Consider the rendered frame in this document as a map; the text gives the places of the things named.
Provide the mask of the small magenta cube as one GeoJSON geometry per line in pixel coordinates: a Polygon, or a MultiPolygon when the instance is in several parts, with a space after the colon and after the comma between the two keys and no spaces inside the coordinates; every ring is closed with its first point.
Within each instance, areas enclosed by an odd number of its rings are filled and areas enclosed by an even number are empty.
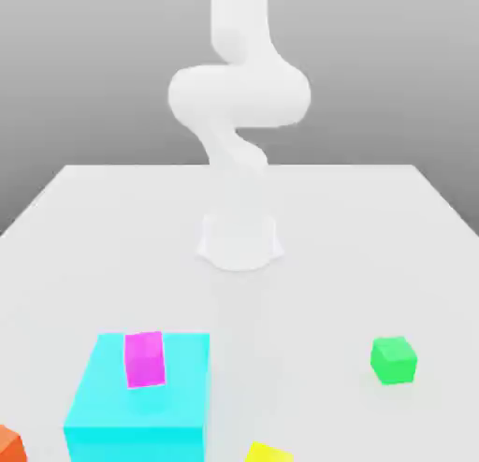
{"type": "Polygon", "coordinates": [[[124,336],[124,368],[129,389],[166,384],[166,364],[161,331],[124,336]]]}

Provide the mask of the large cyan box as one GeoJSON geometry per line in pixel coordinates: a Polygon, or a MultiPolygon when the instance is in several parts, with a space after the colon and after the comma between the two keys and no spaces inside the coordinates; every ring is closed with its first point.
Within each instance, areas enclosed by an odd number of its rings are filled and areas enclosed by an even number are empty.
{"type": "Polygon", "coordinates": [[[124,336],[97,338],[64,423],[71,462],[205,462],[210,336],[166,333],[164,385],[128,388],[124,336]]]}

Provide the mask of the small green cube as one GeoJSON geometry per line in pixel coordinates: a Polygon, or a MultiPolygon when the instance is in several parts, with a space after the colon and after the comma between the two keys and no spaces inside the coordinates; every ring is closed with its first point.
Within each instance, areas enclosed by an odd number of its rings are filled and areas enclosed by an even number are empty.
{"type": "Polygon", "coordinates": [[[376,338],[372,342],[370,365],[382,384],[412,383],[417,355],[404,337],[376,338]]]}

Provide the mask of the small yellow cube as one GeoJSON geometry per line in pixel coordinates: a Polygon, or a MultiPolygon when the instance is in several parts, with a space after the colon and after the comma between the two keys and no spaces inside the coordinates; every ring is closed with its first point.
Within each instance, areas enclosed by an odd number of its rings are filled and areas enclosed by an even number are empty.
{"type": "Polygon", "coordinates": [[[244,462],[294,462],[294,456],[284,450],[254,441],[244,462]]]}

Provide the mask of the small orange cube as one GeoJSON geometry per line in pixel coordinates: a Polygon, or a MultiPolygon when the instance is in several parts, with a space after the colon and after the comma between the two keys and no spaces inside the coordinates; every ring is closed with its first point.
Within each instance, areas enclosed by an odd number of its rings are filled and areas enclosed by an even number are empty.
{"type": "Polygon", "coordinates": [[[21,436],[0,425],[0,462],[27,462],[21,436]]]}

